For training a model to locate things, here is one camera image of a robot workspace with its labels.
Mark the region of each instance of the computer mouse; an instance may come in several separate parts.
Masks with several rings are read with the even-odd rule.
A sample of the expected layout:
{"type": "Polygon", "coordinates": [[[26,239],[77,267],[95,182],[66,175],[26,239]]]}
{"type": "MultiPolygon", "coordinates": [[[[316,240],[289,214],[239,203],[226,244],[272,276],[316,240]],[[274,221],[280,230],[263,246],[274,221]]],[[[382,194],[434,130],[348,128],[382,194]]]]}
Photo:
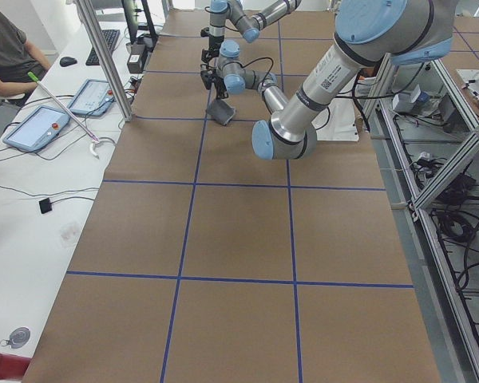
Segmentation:
{"type": "Polygon", "coordinates": [[[61,66],[70,66],[73,64],[76,64],[78,61],[76,58],[69,57],[69,56],[64,56],[61,58],[61,60],[58,62],[61,66]]]}

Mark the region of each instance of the keyboard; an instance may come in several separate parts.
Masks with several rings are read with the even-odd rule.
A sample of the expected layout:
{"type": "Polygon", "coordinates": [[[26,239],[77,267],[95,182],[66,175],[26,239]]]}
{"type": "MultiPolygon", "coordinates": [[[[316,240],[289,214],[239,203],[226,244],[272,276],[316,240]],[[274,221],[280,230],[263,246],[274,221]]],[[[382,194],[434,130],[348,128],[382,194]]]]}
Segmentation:
{"type": "MultiPolygon", "coordinates": [[[[120,30],[102,30],[101,32],[103,32],[103,37],[105,38],[106,45],[109,47],[110,53],[112,53],[117,43],[117,39],[121,34],[120,30]]],[[[99,65],[99,58],[97,58],[97,54],[94,48],[90,50],[89,57],[87,57],[85,65],[99,65]]]]}

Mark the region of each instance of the white desk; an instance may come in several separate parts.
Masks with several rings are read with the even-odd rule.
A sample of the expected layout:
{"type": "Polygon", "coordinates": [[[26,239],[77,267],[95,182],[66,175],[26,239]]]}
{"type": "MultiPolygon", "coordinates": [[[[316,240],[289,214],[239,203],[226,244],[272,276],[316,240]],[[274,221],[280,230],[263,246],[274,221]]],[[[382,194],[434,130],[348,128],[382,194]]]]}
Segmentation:
{"type": "MultiPolygon", "coordinates": [[[[122,22],[102,23],[103,29],[125,30],[122,22]]],[[[123,84],[130,77],[126,67],[128,53],[126,40],[120,38],[113,59],[123,84]]],[[[75,94],[87,78],[105,79],[100,66],[85,66],[91,45],[82,26],[62,56],[75,57],[76,65],[62,68],[58,61],[46,74],[42,83],[56,95],[75,94]]],[[[36,89],[31,100],[46,97],[36,89]]],[[[52,101],[27,105],[17,116],[21,121],[37,105],[56,106],[52,101]]],[[[117,141],[122,115],[116,104],[100,119],[88,119],[87,126],[97,136],[108,136],[117,141]]],[[[74,122],[61,135],[75,127],[74,122]]],[[[52,142],[40,154],[56,156],[65,146],[84,133],[76,127],[71,133],[52,142]]],[[[51,194],[65,190],[99,188],[103,172],[113,154],[113,145],[104,142],[97,147],[100,159],[89,152],[90,139],[86,136],[68,148],[56,160],[46,161],[26,154],[0,162],[0,185],[17,188],[31,194],[51,194]]],[[[0,149],[6,146],[0,142],[0,149]]],[[[0,159],[18,154],[14,149],[0,152],[0,159]]],[[[53,200],[81,195],[94,198],[96,191],[64,194],[53,200]]],[[[25,326],[31,330],[30,341],[21,349],[1,347],[2,353],[31,357],[38,344],[58,288],[73,255],[75,243],[85,225],[92,207],[86,199],[68,199],[56,203],[53,211],[42,215],[38,201],[15,191],[0,189],[0,341],[8,338],[12,330],[25,326]],[[62,232],[69,232],[64,240],[62,232]]]]}

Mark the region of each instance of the blue tablet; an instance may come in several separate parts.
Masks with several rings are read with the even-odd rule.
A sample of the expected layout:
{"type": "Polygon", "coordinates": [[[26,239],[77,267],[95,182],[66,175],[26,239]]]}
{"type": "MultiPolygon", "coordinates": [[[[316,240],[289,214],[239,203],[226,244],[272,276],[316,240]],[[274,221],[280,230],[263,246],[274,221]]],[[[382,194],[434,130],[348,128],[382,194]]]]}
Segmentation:
{"type": "Polygon", "coordinates": [[[107,111],[112,102],[112,90],[107,81],[87,80],[67,107],[77,116],[98,117],[107,111]]]}
{"type": "Polygon", "coordinates": [[[25,152],[36,152],[49,144],[68,122],[65,112],[42,105],[2,141],[25,152]]]}

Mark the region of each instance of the red cup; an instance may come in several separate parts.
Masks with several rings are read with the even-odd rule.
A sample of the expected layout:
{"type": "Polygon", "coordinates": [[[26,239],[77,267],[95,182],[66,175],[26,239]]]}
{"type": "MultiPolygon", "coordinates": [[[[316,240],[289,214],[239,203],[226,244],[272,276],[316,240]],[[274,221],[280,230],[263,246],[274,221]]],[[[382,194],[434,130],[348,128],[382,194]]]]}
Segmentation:
{"type": "Polygon", "coordinates": [[[30,363],[29,357],[0,353],[0,380],[20,381],[30,363]]]}

